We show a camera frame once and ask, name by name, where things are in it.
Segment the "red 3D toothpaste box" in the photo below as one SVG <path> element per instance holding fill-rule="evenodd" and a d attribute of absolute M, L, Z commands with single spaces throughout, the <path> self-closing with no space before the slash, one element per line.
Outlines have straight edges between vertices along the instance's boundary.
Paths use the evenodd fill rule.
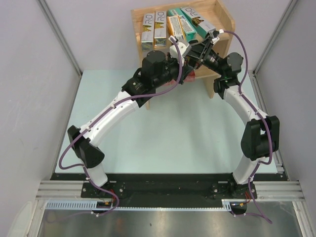
<path fill-rule="evenodd" d="M 184 79 L 184 82 L 193 82 L 193 81 L 195 81 L 195 72 L 191 71 Z"/>

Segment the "teal toothpaste box with barcode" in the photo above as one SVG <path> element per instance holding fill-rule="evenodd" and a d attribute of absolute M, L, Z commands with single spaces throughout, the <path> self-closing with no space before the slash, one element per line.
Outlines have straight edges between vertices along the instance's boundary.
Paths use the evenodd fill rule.
<path fill-rule="evenodd" d="M 167 11 L 167 16 L 179 16 L 187 42 L 190 42 L 196 38 L 196 30 L 193 28 L 192 24 L 188 21 L 180 8 L 169 9 Z"/>

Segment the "silver teal toothpaste box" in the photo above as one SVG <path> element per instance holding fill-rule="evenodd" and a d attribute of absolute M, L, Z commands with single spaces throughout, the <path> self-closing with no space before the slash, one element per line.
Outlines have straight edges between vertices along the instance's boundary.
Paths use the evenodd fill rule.
<path fill-rule="evenodd" d="M 216 27 L 209 20 L 199 14 L 194 8 L 185 6 L 181 7 L 180 9 L 203 39 L 205 39 L 207 32 L 216 29 Z"/>

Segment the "yellow toothpaste box with barcode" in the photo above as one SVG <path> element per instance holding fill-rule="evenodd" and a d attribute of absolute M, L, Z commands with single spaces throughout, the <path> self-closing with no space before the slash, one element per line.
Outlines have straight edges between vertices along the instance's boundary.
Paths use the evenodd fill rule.
<path fill-rule="evenodd" d="M 179 16 L 168 16 L 167 25 L 171 36 L 174 36 L 177 40 L 186 39 Z"/>

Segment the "plain yellow toothpaste box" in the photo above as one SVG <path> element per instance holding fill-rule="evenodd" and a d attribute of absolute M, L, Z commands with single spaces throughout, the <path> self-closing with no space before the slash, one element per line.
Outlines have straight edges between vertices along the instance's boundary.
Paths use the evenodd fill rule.
<path fill-rule="evenodd" d="M 166 11 L 155 12 L 154 45 L 156 47 L 166 46 L 167 28 Z"/>

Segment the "silver yellow toothpaste box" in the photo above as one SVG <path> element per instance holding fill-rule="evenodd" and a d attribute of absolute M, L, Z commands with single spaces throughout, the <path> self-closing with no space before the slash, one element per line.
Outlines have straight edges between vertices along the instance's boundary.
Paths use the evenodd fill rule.
<path fill-rule="evenodd" d="M 155 14 L 146 13 L 143 17 L 143 31 L 141 35 L 142 51 L 151 51 L 154 48 Z"/>

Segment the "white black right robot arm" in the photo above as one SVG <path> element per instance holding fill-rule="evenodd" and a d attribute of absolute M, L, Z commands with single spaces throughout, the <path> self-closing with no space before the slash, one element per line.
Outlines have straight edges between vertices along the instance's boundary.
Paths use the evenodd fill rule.
<path fill-rule="evenodd" d="M 205 66 L 220 75 L 214 81 L 214 92 L 235 110 L 245 125 L 240 142 L 243 156 L 232 173 L 234 182 L 228 185 L 229 195 L 239 198 L 245 193 L 245 184 L 252 180 L 259 165 L 269 165 L 273 153 L 279 149 L 280 121 L 256 107 L 243 92 L 237 78 L 243 57 L 233 52 L 222 58 L 213 50 L 214 44 L 215 40 L 211 37 L 202 42 L 191 41 L 188 63 L 196 69 Z"/>

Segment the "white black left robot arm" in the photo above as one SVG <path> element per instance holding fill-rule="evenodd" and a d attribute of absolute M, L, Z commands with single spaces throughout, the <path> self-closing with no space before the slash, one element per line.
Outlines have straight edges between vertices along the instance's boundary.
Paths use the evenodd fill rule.
<path fill-rule="evenodd" d="M 113 101 L 91 121 L 76 127 L 72 125 L 68 131 L 70 148 L 73 149 L 79 165 L 83 167 L 92 185 L 92 192 L 102 198 L 108 194 L 108 177 L 102 162 L 104 153 L 99 144 L 107 133 L 130 113 L 138 110 L 152 97 L 162 95 L 157 88 L 174 80 L 177 84 L 193 70 L 186 60 L 183 50 L 171 49 L 169 53 L 150 51 L 142 61 L 132 78 L 121 88 Z"/>

